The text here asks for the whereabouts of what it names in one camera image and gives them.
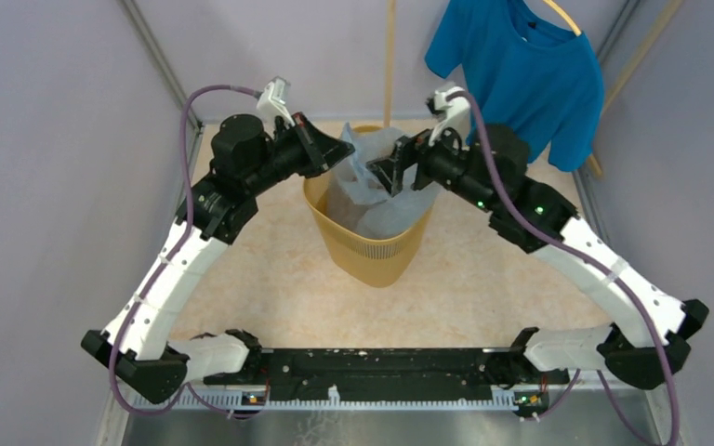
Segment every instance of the beige floor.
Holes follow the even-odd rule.
[[[336,136],[342,123],[317,125]],[[415,133],[430,121],[393,125]],[[216,131],[206,129],[195,178]],[[578,203],[571,176],[544,156],[529,175]],[[485,214],[449,193],[437,199],[402,278],[384,289],[364,285],[329,259],[301,183],[293,177],[258,197],[258,214],[202,279],[172,337],[242,328],[277,348],[489,347],[508,345],[527,326],[607,321],[557,271],[500,239]]]

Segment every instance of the laundry basket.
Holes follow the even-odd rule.
[[[363,125],[354,127],[354,131],[368,133],[380,128]],[[327,217],[327,187],[331,175],[328,172],[319,177],[306,178],[302,182],[305,201],[313,212],[313,218],[322,233],[327,251],[336,265],[357,280],[376,288],[392,285],[415,257],[432,208],[426,211],[411,228],[391,239],[366,239]]]

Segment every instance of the gray plastic bag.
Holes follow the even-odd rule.
[[[354,145],[354,154],[332,170],[327,190],[327,216],[340,226],[365,238],[383,240],[408,230],[433,205],[442,187],[431,183],[423,190],[412,190],[417,166],[403,173],[403,190],[394,197],[382,187],[365,166],[389,155],[403,132],[383,128],[367,134],[355,133],[343,125],[340,138]]]

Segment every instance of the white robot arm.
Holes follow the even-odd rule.
[[[157,282],[143,297],[136,292],[103,330],[89,331],[82,341],[82,347],[107,366],[115,334],[127,324],[118,345],[115,372],[151,402],[170,398],[193,380],[215,374],[244,374],[256,368],[256,357],[262,354],[262,348],[247,332],[229,330],[177,342],[168,341],[171,328],[196,284],[258,211],[256,197],[260,193],[293,174],[321,175],[353,153],[350,144],[318,131],[302,113],[288,113],[284,106],[286,82],[278,82],[273,80],[265,88],[263,100],[258,101],[260,114],[278,125],[274,138],[252,115],[235,115],[222,123],[212,141],[214,158],[209,173],[193,186],[194,227],[190,237],[172,259],[166,257],[184,233],[183,205],[161,253],[138,289],[142,290],[153,272],[165,263]],[[529,149],[523,141],[504,125],[488,125],[496,164],[515,205],[536,227],[597,258],[614,274],[606,277],[581,259],[542,243],[520,228],[496,198],[481,151],[464,147],[451,128],[469,112],[466,100],[446,100],[458,89],[446,85],[429,99],[429,107],[439,121],[433,130],[398,139],[393,154],[373,161],[369,168],[388,191],[397,193],[403,172],[417,164],[414,189],[435,181],[478,209],[491,212],[489,226],[501,237],[559,270],[613,321],[583,330],[525,329],[507,349],[510,361],[525,362],[524,367],[531,364],[538,373],[556,369],[608,370],[632,386],[657,387],[663,376],[652,349],[653,339],[639,311],[615,280],[621,278],[630,286],[651,315],[655,335],[666,346],[675,372],[688,356],[686,340],[701,328],[707,307],[698,300],[681,302],[645,280],[596,236],[564,197],[526,176]],[[126,321],[137,302],[138,312]],[[492,372],[491,363],[485,364],[486,375]]]

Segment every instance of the blue t-shirt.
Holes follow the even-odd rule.
[[[442,78],[462,65],[484,121],[528,142],[530,163],[550,141],[549,163],[564,172],[589,156],[603,80],[583,33],[542,20],[523,0],[451,0],[425,60]]]

